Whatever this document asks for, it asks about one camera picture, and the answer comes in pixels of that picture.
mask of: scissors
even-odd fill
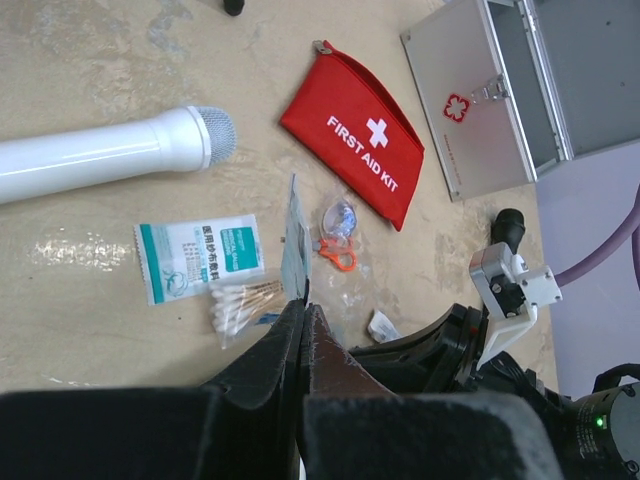
[[[341,247],[335,242],[321,238],[317,242],[313,242],[313,251],[331,260],[334,265],[343,272],[351,272],[358,265],[358,259],[353,251],[353,240],[351,240],[351,237],[348,238],[348,241],[348,246]],[[351,259],[351,263],[348,265],[342,263],[342,257],[345,256]]]

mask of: microphone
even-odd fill
[[[229,115],[179,107],[121,125],[0,143],[0,204],[152,172],[203,170],[236,148]]]

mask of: purple tube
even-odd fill
[[[635,204],[631,212],[629,212],[629,215],[627,215],[627,218],[624,219],[624,222],[622,222],[616,231],[613,232],[602,245],[596,248],[593,253],[573,267],[556,275],[558,286],[564,287],[589,273],[609,258],[629,237],[631,237],[631,248],[633,252],[633,268],[636,274],[638,288],[640,288],[640,186],[636,194]]]

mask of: red pouch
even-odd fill
[[[424,147],[373,74],[326,40],[280,123],[400,231]]]

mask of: medical gauze package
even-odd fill
[[[254,215],[134,227],[149,305],[207,292],[207,283],[264,273]]]

